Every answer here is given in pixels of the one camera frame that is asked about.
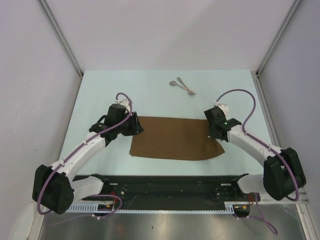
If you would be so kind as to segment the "brown cloth napkin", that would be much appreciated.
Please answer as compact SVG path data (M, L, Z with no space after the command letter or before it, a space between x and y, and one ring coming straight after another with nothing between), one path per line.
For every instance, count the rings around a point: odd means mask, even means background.
M225 153L208 137L205 119L140 116L143 132L132 138L130 155L151 159L203 161Z

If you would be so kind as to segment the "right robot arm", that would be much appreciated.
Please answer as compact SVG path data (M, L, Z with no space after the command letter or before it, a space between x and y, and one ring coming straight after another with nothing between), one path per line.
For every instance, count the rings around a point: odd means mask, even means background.
M204 111L208 121L208 135L228 142L245 151L262 167L262 174L243 174L230 188L231 196L242 201L250 193L267 193L276 201L287 198L307 183L298 153L291 147L267 144L245 130L235 118L227 119L228 107L214 106Z

